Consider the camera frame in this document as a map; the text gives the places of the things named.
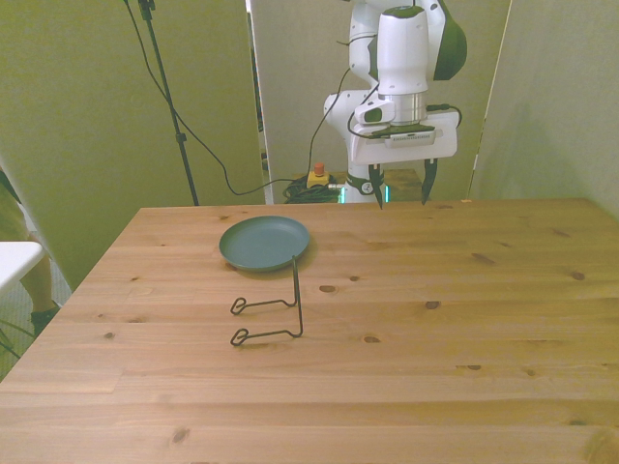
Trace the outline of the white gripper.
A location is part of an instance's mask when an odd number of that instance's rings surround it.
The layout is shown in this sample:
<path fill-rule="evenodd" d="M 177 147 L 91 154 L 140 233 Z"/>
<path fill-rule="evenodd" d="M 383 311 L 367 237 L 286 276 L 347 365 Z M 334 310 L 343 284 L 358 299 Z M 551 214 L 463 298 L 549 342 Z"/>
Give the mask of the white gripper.
<path fill-rule="evenodd" d="M 437 159 L 452 157 L 457 151 L 458 112 L 454 109 L 430 112 L 421 122 L 429 130 L 413 130 L 369 138 L 372 131 L 385 126 L 363 126 L 357 124 L 354 131 L 363 135 L 352 135 L 350 160 L 358 165 L 368 165 L 368 175 L 373 194 L 380 208 L 383 208 L 382 186 L 384 174 L 380 164 L 425 160 L 425 178 L 422 182 L 422 204 L 429 200 L 437 175 Z"/>

